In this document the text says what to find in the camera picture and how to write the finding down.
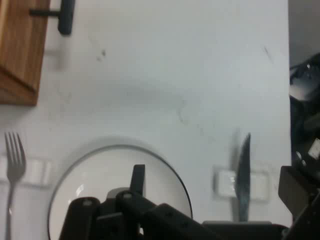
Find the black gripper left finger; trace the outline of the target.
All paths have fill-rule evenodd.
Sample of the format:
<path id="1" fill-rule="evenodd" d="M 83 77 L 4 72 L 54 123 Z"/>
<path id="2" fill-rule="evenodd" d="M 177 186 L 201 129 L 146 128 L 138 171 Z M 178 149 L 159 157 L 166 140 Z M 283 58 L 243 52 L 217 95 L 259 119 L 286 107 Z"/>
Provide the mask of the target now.
<path id="1" fill-rule="evenodd" d="M 74 199 L 68 206 L 60 240 L 89 240 L 93 216 L 100 201 L 95 197 Z"/>

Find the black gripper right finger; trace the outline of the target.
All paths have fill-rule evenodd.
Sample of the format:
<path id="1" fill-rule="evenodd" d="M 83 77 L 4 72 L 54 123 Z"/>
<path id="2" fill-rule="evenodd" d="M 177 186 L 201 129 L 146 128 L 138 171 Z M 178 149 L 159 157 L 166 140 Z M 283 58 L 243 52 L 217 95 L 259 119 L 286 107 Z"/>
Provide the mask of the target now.
<path id="1" fill-rule="evenodd" d="M 217 234 L 167 203 L 156 205 L 143 196 L 145 165 L 133 166 L 130 187 L 116 195 L 116 208 L 146 240 L 216 240 Z"/>

